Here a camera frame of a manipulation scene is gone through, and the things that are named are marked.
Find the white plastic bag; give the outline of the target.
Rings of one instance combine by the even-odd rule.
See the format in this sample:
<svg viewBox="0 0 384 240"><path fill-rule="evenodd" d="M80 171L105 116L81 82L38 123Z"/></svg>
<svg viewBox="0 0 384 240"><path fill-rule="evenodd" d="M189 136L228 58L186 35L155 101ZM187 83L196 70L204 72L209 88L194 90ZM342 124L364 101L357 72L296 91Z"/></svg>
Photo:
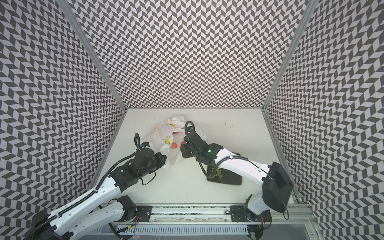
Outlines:
<svg viewBox="0 0 384 240"><path fill-rule="evenodd" d="M167 156L163 166L165 169L171 168L183 159L180 146L185 137L186 122L183 116L177 115L158 124L145 137L145 142L150 143L155 153L160 152ZM172 143L176 143L178 148L172 149Z"/></svg>

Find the yellow lemon with leaves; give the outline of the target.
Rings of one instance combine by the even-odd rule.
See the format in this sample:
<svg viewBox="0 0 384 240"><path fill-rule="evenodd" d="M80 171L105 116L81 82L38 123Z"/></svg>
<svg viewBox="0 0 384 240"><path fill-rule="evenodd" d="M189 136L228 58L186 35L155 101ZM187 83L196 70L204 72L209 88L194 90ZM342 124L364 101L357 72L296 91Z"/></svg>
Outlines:
<svg viewBox="0 0 384 240"><path fill-rule="evenodd" d="M222 170L221 168L217 168L215 170L215 174L214 174L214 179L218 179L218 180L222 180L223 179L223 174L222 174Z"/></svg>

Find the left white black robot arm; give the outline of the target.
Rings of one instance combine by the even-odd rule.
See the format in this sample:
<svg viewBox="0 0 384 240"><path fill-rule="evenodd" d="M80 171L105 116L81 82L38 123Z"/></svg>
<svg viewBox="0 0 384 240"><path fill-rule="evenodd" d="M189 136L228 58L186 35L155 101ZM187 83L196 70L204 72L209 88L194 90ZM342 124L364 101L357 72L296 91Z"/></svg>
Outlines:
<svg viewBox="0 0 384 240"><path fill-rule="evenodd" d="M88 232L115 221L137 221L133 200L123 195L143 177L162 168L167 156L149 147L138 149L118 161L102 180L72 202L47 213L33 216L26 240L77 240Z"/></svg>

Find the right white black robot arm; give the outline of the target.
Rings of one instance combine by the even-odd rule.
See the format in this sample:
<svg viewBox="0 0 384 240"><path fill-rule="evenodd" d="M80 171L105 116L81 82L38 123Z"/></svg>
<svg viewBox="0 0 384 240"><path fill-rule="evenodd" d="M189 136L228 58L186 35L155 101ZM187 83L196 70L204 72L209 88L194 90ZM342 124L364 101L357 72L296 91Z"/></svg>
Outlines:
<svg viewBox="0 0 384 240"><path fill-rule="evenodd" d="M195 157L208 179L220 176L217 170L229 171L253 182L256 186L243 206L244 218L255 221L273 210L289 219L288 202L294 184L281 164L260 164L229 151L218 144L207 144L195 131L186 132L181 145L184 158Z"/></svg>

